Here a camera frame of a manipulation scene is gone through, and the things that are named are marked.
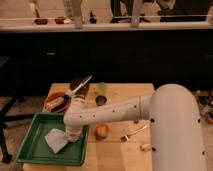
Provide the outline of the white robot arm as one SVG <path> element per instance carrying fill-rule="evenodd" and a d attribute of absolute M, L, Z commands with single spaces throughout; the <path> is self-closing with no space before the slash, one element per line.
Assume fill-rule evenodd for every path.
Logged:
<path fill-rule="evenodd" d="M 199 108 L 192 93 L 166 84 L 150 96 L 136 96 L 100 107 L 73 100 L 64 115 L 68 132 L 93 123 L 150 121 L 152 171 L 207 171 Z"/>

